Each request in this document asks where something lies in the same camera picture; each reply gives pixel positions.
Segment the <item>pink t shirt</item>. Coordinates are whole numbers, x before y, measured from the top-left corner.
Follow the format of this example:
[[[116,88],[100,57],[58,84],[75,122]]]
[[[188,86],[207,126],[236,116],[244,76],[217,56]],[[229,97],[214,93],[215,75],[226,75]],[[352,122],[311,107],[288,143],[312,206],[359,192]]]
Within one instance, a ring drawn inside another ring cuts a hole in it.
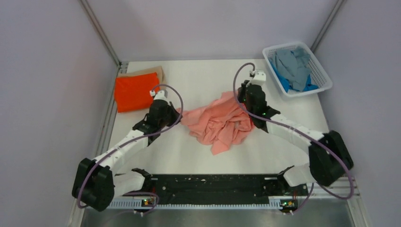
[[[213,155],[241,144],[255,128],[230,91],[223,92],[207,106],[183,111],[181,124],[200,144],[210,145]]]

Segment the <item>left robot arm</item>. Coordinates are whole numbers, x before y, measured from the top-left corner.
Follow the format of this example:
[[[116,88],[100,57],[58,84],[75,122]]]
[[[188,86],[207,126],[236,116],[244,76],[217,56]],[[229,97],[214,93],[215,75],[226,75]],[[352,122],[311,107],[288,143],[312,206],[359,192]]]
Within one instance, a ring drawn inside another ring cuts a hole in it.
[[[128,192],[149,194],[152,183],[146,179],[145,171],[131,170],[122,173],[120,169],[180,119],[172,102],[154,100],[145,117],[120,142],[94,159],[83,159],[78,165],[71,193],[77,199],[78,207],[103,211],[114,198]]]

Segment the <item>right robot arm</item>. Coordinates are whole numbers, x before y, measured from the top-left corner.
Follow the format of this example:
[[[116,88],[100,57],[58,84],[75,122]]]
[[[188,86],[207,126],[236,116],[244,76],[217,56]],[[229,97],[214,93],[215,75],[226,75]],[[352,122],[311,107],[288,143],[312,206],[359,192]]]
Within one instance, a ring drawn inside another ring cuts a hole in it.
[[[278,174],[281,194],[290,195],[296,186],[305,183],[328,187],[353,168],[354,162],[338,132],[311,130],[286,118],[267,105],[261,86],[249,80],[241,84],[237,98],[256,128],[288,141],[308,155],[308,163],[287,167]]]

